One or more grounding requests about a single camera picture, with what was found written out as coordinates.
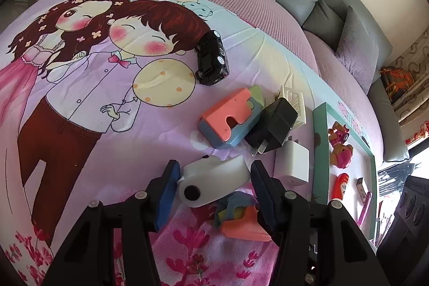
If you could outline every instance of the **white shirt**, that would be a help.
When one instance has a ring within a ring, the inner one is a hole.
[[[50,106],[65,119],[91,131],[105,133],[109,126],[116,132],[129,130],[141,103],[132,89],[141,68],[135,58],[123,60],[129,62],[127,68],[110,62],[114,55],[115,60],[121,60],[119,51],[92,53],[72,65],[52,69],[47,79],[56,85],[46,95]],[[118,119],[101,112],[101,107],[107,105],[114,106]]]

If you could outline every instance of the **black toy car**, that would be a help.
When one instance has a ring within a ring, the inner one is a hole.
[[[214,85],[230,74],[228,59],[218,31],[207,32],[197,44],[198,71],[203,85]]]

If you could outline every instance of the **floor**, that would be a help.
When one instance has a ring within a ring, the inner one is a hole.
[[[0,33],[28,8],[27,3],[6,0],[0,4]]]

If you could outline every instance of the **white toy piece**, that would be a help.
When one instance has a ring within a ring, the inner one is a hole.
[[[207,156],[183,167],[177,181],[179,198],[189,207],[200,207],[232,193],[249,179],[242,155],[224,161]]]
[[[283,185],[308,183],[308,149],[297,142],[286,141],[275,151],[274,176]]]
[[[277,98],[286,98],[298,113],[297,120],[295,121],[295,124],[293,124],[292,130],[299,128],[307,122],[305,117],[304,96],[302,95],[302,92],[281,86],[277,93]]]

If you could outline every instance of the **white plastic basket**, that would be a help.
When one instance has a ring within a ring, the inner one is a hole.
[[[288,87],[280,87],[277,98],[286,98],[298,113],[297,121],[293,124],[292,130],[299,128],[301,125],[306,123],[304,96],[302,95],[302,92]]]

